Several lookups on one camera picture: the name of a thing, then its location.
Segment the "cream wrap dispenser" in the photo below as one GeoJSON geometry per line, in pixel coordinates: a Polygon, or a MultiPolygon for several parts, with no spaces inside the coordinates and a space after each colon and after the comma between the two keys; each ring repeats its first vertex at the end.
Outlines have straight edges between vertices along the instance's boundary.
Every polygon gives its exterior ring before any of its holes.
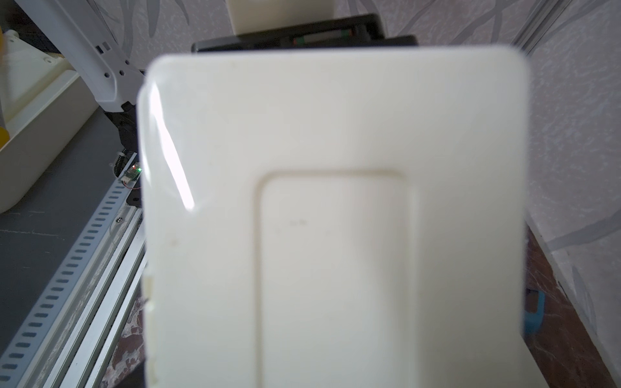
{"type": "Polygon", "coordinates": [[[148,386],[534,386],[529,87],[498,45],[154,61],[148,386]]]}
{"type": "Polygon", "coordinates": [[[25,196],[98,106],[66,58],[40,51],[13,30],[3,33],[3,212],[25,196]]]}

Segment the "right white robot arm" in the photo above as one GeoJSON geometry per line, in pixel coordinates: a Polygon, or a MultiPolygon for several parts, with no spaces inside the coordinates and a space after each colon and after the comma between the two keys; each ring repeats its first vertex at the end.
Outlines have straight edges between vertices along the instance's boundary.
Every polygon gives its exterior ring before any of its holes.
{"type": "Polygon", "coordinates": [[[138,151],[136,103],[144,74],[115,42],[89,1],[18,1],[20,8],[78,71],[117,127],[121,145],[138,151]]]}

